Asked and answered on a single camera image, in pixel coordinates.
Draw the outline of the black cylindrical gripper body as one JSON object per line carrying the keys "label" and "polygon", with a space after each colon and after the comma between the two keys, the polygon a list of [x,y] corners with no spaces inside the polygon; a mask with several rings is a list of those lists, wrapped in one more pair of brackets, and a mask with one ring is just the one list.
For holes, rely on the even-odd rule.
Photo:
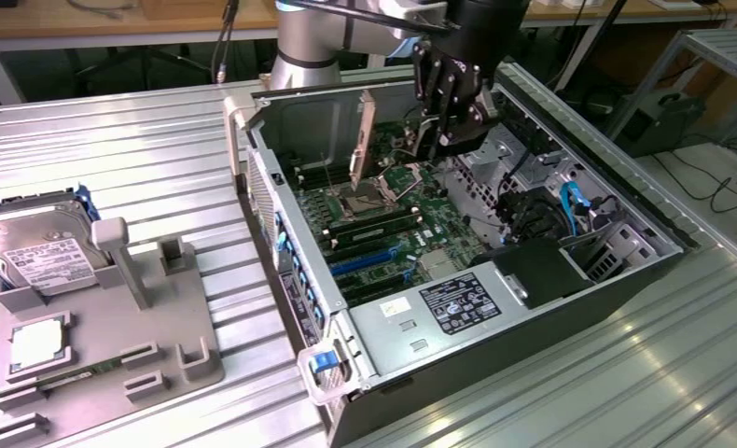
{"label": "black cylindrical gripper body", "polygon": [[447,31],[414,46],[423,113],[452,117],[475,103],[512,43],[531,0],[446,0]]}

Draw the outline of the graphics card with metal bracket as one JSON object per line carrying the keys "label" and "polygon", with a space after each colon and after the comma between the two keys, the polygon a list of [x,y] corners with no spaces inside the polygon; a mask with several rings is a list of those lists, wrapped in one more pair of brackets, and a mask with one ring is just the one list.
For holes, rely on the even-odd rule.
{"label": "graphics card with metal bracket", "polygon": [[[371,89],[363,90],[360,95],[360,102],[363,105],[363,115],[360,119],[356,146],[350,158],[350,186],[352,190],[358,190],[368,168],[370,143],[378,114],[378,100],[372,95]],[[408,145],[408,148],[407,144],[403,144],[400,147],[396,148],[398,152],[403,152],[412,157],[419,157],[420,146],[424,142],[426,132],[432,127],[435,119],[435,117],[431,117],[423,120],[420,131],[416,132],[414,135],[414,143]]]}

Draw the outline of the metal socket cover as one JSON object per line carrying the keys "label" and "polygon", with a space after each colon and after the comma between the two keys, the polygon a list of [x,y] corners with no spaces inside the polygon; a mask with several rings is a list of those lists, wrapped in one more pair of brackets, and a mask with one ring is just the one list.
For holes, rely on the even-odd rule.
{"label": "metal socket cover", "polygon": [[416,162],[388,167],[378,176],[380,190],[384,197],[392,202],[404,198],[423,181],[423,166]]}

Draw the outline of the silver metal disk bay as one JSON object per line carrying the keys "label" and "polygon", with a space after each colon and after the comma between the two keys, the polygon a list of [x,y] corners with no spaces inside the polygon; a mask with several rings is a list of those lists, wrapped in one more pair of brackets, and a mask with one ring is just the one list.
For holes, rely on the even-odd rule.
{"label": "silver metal disk bay", "polygon": [[463,222],[494,248],[572,234],[559,199],[567,152],[526,110],[498,91],[502,121],[479,149],[447,162],[444,182]]}

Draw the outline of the CPU socket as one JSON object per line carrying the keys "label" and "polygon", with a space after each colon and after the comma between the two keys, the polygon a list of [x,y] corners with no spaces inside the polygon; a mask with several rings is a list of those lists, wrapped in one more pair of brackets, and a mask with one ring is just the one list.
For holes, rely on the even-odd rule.
{"label": "CPU socket", "polygon": [[342,216],[346,220],[372,217],[400,208],[374,180],[362,181],[356,189],[351,183],[338,186],[335,199],[342,206]]}

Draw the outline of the green motherboard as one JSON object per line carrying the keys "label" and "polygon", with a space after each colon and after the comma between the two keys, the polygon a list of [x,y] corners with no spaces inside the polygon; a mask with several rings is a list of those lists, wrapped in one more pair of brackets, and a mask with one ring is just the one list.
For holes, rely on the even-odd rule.
{"label": "green motherboard", "polygon": [[[396,148],[403,144],[407,144],[408,148],[408,145],[414,143],[416,132],[415,123],[411,120],[380,123],[374,127],[368,168],[362,181],[374,180],[378,183],[378,176],[388,167],[407,163],[420,163],[424,171],[423,183],[396,202],[400,208],[395,211],[355,220],[343,219],[342,206],[336,202],[335,192],[328,190],[328,180],[323,166],[306,168],[296,165],[294,167],[294,195],[311,227],[314,239],[322,250],[328,269],[332,257],[350,252],[366,253],[374,248],[398,244],[407,247],[407,251],[398,259],[355,273],[332,275],[342,295],[347,290],[367,285],[396,273],[406,273],[410,278],[407,284],[390,294],[435,280],[426,274],[419,264],[419,258],[424,253],[436,249],[444,249],[459,263],[459,266],[466,269],[470,267],[472,259],[491,248],[483,243],[478,233],[463,222],[460,211],[450,200],[444,182],[446,166],[450,160],[416,161],[412,156],[396,151]],[[338,186],[350,183],[350,166],[346,163],[331,164],[331,176],[335,189]],[[342,249],[331,248],[331,229],[339,229],[344,226],[348,228],[356,227],[359,224],[411,215],[420,215],[424,218],[424,222],[418,229],[368,240]],[[378,295],[371,301],[386,296]]]}

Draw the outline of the wooden desk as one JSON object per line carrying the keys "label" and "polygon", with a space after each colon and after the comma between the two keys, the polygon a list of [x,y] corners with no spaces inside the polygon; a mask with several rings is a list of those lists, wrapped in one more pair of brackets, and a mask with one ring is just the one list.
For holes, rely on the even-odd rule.
{"label": "wooden desk", "polygon": [[[619,19],[667,19],[679,17],[734,19],[737,0],[720,0],[723,7],[696,7],[688,10],[667,10],[650,0],[628,0]],[[614,0],[602,7],[590,7],[582,13],[583,20],[602,19],[612,11]],[[170,32],[217,31],[221,12],[209,18],[150,20],[141,9],[130,9],[119,19],[83,11],[66,0],[22,0],[18,7],[0,8],[0,38],[70,37],[87,35],[155,34]],[[535,2],[530,6],[524,23],[567,21],[571,24],[578,10],[563,5],[546,6]],[[237,29],[272,29],[278,26],[279,13],[271,0],[243,0],[237,14]]]}

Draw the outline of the black RAM stick with label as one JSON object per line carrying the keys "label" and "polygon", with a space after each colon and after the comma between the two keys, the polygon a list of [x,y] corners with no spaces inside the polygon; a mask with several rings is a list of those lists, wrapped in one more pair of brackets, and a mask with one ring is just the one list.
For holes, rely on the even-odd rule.
{"label": "black RAM stick with label", "polygon": [[364,243],[372,239],[380,239],[402,232],[415,230],[424,222],[420,215],[394,217],[384,221],[359,224],[356,227],[347,227],[330,230],[330,244],[332,249],[342,249]]}

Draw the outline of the silver chipset heatsink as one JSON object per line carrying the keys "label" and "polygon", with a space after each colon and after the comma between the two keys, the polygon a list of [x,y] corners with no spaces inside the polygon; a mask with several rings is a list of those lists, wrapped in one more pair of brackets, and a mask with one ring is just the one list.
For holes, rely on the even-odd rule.
{"label": "silver chipset heatsink", "polygon": [[463,269],[444,249],[424,253],[419,258],[419,264],[431,279],[446,277]]}

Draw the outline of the blue expansion slot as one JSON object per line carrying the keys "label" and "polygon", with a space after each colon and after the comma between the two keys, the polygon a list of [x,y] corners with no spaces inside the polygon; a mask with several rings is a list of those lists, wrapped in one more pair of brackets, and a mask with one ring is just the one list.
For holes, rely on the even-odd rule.
{"label": "blue expansion slot", "polygon": [[384,264],[400,257],[407,251],[402,244],[374,248],[366,253],[350,252],[332,257],[330,271],[334,276],[355,273],[368,267]]}

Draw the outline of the black box on floor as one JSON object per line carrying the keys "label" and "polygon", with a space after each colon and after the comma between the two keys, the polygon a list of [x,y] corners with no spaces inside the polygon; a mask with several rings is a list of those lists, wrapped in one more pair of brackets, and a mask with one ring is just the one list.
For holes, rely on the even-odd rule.
{"label": "black box on floor", "polygon": [[616,142],[632,158],[664,152],[680,143],[706,110],[700,98],[683,92],[656,92],[640,103]]}

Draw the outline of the black expansion slot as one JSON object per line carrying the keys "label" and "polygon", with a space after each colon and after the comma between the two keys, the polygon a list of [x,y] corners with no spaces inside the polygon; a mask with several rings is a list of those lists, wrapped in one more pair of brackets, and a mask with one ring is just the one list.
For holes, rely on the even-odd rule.
{"label": "black expansion slot", "polygon": [[403,287],[408,282],[410,275],[406,273],[396,273],[395,275],[376,280],[375,282],[355,287],[343,293],[343,296],[351,306],[355,304],[371,301],[378,295],[384,296],[390,294],[399,287]]}

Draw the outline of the grey power supply with label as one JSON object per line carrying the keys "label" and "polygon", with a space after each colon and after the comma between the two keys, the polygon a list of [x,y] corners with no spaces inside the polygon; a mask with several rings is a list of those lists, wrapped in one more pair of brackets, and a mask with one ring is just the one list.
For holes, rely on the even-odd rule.
{"label": "grey power supply with label", "polygon": [[531,316],[528,291],[491,262],[350,310],[382,379],[460,353]]}

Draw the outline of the black open PC case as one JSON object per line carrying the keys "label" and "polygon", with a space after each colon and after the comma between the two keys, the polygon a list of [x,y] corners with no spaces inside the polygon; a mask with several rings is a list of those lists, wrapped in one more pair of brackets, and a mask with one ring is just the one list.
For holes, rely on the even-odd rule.
{"label": "black open PC case", "polygon": [[[234,171],[253,220],[260,260],[291,333],[304,391],[326,421],[334,447],[363,438],[460,389],[603,322],[686,257],[692,241],[640,191],[632,159],[567,102],[512,63],[500,67],[500,91],[567,152],[558,168],[559,199],[572,234],[491,247],[467,270],[491,262],[528,291],[531,316],[439,362],[380,378],[347,301],[294,195],[294,167],[346,163],[355,150],[363,105],[378,100],[375,125],[426,117],[407,77],[233,94],[225,101]],[[312,373],[315,353],[334,350],[339,366]]]}

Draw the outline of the grey plastic parts rack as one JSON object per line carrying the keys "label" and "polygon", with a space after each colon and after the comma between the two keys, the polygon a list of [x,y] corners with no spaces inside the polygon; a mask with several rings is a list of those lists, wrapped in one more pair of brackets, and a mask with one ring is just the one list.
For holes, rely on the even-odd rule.
{"label": "grey plastic parts rack", "polygon": [[[121,218],[93,224],[91,242],[111,257],[95,285],[54,296],[0,287],[0,448],[43,448],[225,377],[194,247],[167,239],[131,254]],[[50,391],[10,385],[13,330],[53,318],[66,323],[59,359],[123,365]]]}

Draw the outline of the silver hard disk drive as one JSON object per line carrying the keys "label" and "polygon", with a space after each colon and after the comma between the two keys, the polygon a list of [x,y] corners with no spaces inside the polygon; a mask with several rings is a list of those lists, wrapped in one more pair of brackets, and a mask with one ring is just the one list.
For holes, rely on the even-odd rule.
{"label": "silver hard disk drive", "polygon": [[98,283],[111,257],[91,242],[94,215],[74,193],[0,202],[0,280],[54,296]]}

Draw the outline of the green RAM stick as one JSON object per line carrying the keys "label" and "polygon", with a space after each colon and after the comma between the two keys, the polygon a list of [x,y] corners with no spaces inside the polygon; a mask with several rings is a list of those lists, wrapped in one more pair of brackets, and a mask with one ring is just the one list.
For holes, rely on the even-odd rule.
{"label": "green RAM stick", "polygon": [[123,365],[121,356],[107,358],[89,365],[79,365],[77,358],[66,357],[22,369],[5,377],[10,385],[19,385],[26,380],[35,381],[35,387],[43,391],[57,389],[99,374],[115,371]]}

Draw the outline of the CPU with silver lid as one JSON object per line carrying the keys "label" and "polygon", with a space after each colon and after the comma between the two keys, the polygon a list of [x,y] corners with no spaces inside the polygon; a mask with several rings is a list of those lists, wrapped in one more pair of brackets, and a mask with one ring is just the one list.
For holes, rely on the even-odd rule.
{"label": "CPU with silver lid", "polygon": [[65,320],[53,318],[15,328],[10,341],[10,365],[14,371],[62,358],[67,346]]}

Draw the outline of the grey metal frame table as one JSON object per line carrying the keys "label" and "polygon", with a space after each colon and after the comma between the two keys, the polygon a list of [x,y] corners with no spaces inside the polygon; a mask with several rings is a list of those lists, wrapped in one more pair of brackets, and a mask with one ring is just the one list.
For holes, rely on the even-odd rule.
{"label": "grey metal frame table", "polygon": [[611,139],[616,141],[643,100],[664,91],[700,98],[707,106],[676,147],[704,134],[726,140],[737,133],[737,28],[676,34],[632,95],[614,112],[607,127]]}

